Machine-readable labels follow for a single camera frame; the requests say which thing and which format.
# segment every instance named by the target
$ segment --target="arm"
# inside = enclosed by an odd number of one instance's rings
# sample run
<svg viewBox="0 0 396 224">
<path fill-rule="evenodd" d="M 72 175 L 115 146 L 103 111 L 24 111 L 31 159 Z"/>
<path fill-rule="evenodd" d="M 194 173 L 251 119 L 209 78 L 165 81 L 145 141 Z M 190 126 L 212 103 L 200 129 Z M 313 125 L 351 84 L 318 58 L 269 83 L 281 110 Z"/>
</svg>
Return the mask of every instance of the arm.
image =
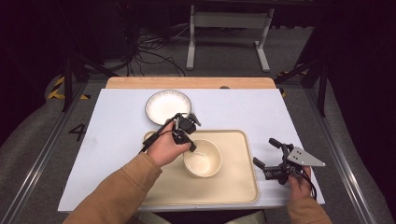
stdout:
<svg viewBox="0 0 396 224">
<path fill-rule="evenodd" d="M 311 169 L 303 169 L 311 178 Z M 291 223 L 332 223 L 323 208 L 311 196 L 311 186 L 303 178 L 289 176 L 290 202 L 288 212 Z"/>
<path fill-rule="evenodd" d="M 177 145 L 173 122 L 163 130 L 146 153 L 140 153 L 109 175 L 70 214 L 64 223 L 125 223 L 145 200 L 162 170 L 160 167 L 187 151 L 190 144 Z"/>
</svg>

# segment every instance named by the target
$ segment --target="wooden table edge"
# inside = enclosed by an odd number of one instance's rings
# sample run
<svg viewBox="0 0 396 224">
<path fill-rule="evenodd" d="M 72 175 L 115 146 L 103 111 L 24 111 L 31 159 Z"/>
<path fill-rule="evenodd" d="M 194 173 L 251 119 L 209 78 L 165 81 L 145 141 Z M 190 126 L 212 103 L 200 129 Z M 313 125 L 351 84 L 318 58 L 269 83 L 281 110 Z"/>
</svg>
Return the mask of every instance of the wooden table edge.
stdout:
<svg viewBox="0 0 396 224">
<path fill-rule="evenodd" d="M 111 77 L 106 89 L 276 89 L 269 77 Z"/>
</svg>

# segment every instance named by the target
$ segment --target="human hand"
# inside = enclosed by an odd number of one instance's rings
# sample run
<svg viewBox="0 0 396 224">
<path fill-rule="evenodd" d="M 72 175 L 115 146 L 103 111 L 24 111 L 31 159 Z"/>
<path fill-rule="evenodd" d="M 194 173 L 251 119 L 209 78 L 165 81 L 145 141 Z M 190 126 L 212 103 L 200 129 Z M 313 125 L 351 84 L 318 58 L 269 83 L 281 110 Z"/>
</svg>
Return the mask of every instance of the human hand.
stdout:
<svg viewBox="0 0 396 224">
<path fill-rule="evenodd" d="M 311 179 L 311 168 L 309 166 L 303 166 L 303 169 Z M 301 199 L 311 195 L 311 185 L 302 177 L 295 177 L 289 175 L 290 183 L 290 201 Z"/>
<path fill-rule="evenodd" d="M 160 167 L 174 161 L 178 155 L 189 150 L 191 143 L 178 145 L 172 136 L 174 121 L 163 129 L 161 136 L 148 148 L 147 154 Z"/>
</svg>

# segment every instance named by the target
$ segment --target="white plate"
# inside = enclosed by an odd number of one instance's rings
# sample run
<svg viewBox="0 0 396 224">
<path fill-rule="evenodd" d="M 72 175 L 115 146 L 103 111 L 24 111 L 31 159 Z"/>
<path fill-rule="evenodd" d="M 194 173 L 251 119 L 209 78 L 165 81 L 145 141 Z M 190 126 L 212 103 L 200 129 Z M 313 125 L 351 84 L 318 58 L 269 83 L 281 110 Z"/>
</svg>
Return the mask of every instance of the white plate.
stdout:
<svg viewBox="0 0 396 224">
<path fill-rule="evenodd" d="M 157 124 L 165 124 L 176 113 L 190 114 L 191 101 L 180 91 L 159 91 L 146 103 L 148 118 Z"/>
</svg>

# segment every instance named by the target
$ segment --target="number 4 marking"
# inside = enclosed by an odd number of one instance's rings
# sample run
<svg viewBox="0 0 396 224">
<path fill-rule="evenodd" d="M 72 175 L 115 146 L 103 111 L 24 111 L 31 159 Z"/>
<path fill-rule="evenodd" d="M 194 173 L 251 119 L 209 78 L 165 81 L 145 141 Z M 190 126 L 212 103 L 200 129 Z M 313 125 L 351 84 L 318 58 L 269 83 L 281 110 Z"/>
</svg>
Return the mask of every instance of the number 4 marking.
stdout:
<svg viewBox="0 0 396 224">
<path fill-rule="evenodd" d="M 77 142 L 81 139 L 81 136 L 85 133 L 85 124 L 80 123 L 76 128 L 69 131 L 69 133 L 78 133 Z"/>
</svg>

